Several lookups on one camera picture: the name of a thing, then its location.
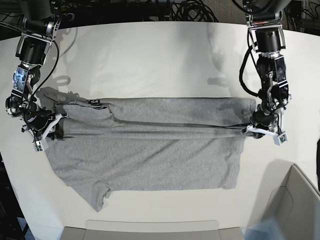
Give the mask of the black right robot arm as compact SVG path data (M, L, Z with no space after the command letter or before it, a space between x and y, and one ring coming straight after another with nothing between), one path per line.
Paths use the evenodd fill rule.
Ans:
M23 13L21 37L15 56L20 64L12 76L12 91L5 101L6 112L24 121L22 132L31 132L33 140L40 141L58 122L51 110L37 104L35 85L41 77L41 67L59 29L62 13L59 0L20 0Z

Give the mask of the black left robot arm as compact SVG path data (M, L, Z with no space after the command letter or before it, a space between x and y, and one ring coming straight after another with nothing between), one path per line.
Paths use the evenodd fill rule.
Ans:
M271 136L278 146L288 140L284 111L291 94L281 50L286 48L282 18L289 3L288 0L244 0L242 5L234 2L245 13L247 21L248 49L239 70L239 82L248 94L261 100L245 132L254 133L257 138ZM258 92L249 90L243 80L247 60L253 53L258 54L253 62L261 82Z

